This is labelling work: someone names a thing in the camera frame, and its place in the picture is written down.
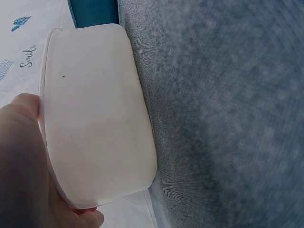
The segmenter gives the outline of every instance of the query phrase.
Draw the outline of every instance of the white sheet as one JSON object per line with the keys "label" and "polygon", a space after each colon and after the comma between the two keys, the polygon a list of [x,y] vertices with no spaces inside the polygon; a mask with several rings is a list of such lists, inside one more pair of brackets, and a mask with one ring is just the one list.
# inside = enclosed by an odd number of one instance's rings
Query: white sheet
{"label": "white sheet", "polygon": [[[41,61],[49,32],[74,29],[66,0],[9,0],[0,3],[0,107],[16,95],[39,94]],[[104,228],[156,228],[148,191],[98,208]]]}

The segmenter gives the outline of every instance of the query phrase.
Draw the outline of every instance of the white plastic container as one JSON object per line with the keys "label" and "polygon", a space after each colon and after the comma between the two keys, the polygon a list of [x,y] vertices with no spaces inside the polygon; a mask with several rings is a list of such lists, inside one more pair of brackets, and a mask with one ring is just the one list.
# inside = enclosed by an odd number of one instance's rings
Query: white plastic container
{"label": "white plastic container", "polygon": [[152,128],[121,26],[50,34],[40,112],[50,172],[71,206],[96,207],[152,183]]}

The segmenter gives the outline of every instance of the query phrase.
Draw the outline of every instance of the hand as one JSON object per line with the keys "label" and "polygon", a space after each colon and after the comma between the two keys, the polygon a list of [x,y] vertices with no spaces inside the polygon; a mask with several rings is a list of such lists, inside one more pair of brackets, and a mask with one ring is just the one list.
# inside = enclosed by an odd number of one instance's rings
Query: hand
{"label": "hand", "polygon": [[0,227],[98,228],[94,209],[77,211],[59,196],[48,173],[38,125],[39,97],[17,96],[0,109]]}

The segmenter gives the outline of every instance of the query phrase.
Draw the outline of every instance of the finger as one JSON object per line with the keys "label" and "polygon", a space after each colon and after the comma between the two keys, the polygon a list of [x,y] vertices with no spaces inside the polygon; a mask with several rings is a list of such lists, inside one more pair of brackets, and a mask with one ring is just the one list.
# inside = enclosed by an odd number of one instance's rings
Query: finger
{"label": "finger", "polygon": [[36,121],[39,116],[39,97],[33,94],[20,94],[2,111],[17,112]]}
{"label": "finger", "polygon": [[79,217],[85,222],[87,228],[99,228],[104,222],[104,215],[98,210],[86,212]]}

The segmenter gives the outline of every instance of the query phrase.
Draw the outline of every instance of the gray upholstered surface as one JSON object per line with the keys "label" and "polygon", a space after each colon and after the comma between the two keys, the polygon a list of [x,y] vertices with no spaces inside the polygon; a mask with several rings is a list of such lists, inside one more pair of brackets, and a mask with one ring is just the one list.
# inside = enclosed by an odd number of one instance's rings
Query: gray upholstered surface
{"label": "gray upholstered surface", "polygon": [[119,11],[155,134],[159,226],[303,228],[303,1]]}

